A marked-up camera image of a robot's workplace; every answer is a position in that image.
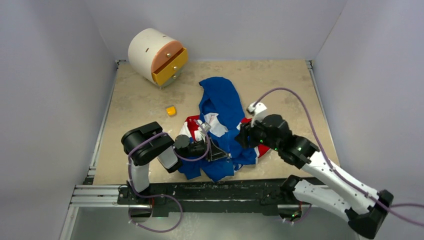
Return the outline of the blue white red jacket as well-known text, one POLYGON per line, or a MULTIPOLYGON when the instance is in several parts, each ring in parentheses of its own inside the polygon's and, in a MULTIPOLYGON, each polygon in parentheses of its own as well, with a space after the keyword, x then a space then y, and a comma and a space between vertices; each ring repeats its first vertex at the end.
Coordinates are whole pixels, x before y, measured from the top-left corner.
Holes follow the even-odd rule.
POLYGON ((201 176, 217 182, 225 177, 234 176, 243 166, 256 165, 259 158, 270 149, 262 144, 254 148, 242 148, 235 137, 240 132, 240 124, 250 122, 245 117, 236 88, 224 77, 214 76, 199 82, 203 95, 199 102, 199 114, 189 116, 180 130, 181 135, 189 137, 191 142, 204 140, 205 136, 198 124, 210 125, 208 130, 211 145, 217 146, 229 156, 208 161, 205 158, 195 161, 183 160, 179 172, 188 180, 201 176))

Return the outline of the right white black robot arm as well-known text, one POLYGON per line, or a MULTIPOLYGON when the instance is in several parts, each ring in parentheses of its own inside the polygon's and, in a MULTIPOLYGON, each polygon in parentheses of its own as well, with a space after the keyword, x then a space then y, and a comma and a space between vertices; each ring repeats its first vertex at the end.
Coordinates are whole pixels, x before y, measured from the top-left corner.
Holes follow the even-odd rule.
POLYGON ((275 150, 285 163, 302 170, 327 186, 314 187, 307 180, 290 175, 281 186, 280 196, 288 204, 296 200, 316 205, 347 222, 360 236, 373 240, 391 206, 394 196, 376 190, 354 178, 331 160, 309 139, 293 134, 281 115, 239 125, 235 140, 243 147, 264 145, 275 150))

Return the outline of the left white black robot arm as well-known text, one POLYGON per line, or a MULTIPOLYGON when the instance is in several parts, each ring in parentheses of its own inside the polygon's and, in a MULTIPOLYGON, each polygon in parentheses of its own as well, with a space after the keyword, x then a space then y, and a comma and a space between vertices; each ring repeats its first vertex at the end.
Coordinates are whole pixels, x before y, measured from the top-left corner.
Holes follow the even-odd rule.
POLYGON ((148 201, 149 167, 154 159, 158 159, 168 173, 173 173, 183 166, 184 161, 205 160, 210 163, 230 157, 213 142, 208 134, 211 129, 208 123, 195 119, 194 124, 200 130, 199 140, 191 140, 188 133, 172 139, 156 121, 123 135, 121 143, 128 157, 128 184, 132 188, 129 197, 132 201, 138 205, 148 201))

